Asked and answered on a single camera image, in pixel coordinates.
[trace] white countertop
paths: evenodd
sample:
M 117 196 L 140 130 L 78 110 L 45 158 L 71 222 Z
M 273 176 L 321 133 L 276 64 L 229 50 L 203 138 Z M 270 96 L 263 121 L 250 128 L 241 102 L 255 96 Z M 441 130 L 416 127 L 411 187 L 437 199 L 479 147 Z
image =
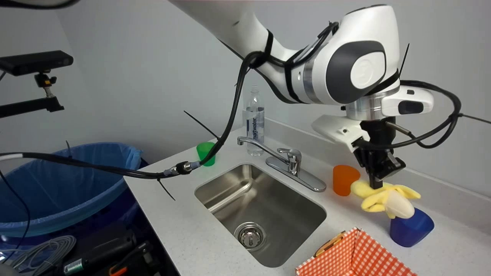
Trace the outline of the white countertop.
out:
M 293 276 L 295 268 L 307 260 L 319 245 L 339 231 L 353 227 L 365 230 L 418 274 L 490 274 L 490 233 L 468 227 L 416 202 L 419 208 L 433 217 L 436 227 L 422 242 L 411 248 L 404 248 L 390 239 L 390 219 L 384 213 L 364 213 L 358 207 L 358 197 L 341 197 L 330 190 L 330 164 L 304 154 L 302 167 L 329 184 L 324 193 L 310 191 L 266 165 L 267 154 L 261 158 L 249 156 L 246 147 L 236 145 L 238 133 L 244 131 L 235 130 L 230 135 L 213 167 L 200 167 L 187 176 L 163 179 L 175 200 L 167 196 L 157 181 L 126 177 L 151 225 L 183 276 Z M 284 145 L 273 139 L 267 139 L 267 144 L 273 148 Z M 189 148 L 143 170 L 160 171 L 180 161 L 195 159 L 195 148 Z M 325 220 L 282 266 L 269 268 L 261 265 L 195 196 L 198 187 L 241 164 L 259 167 L 292 190 L 324 207 L 327 213 Z

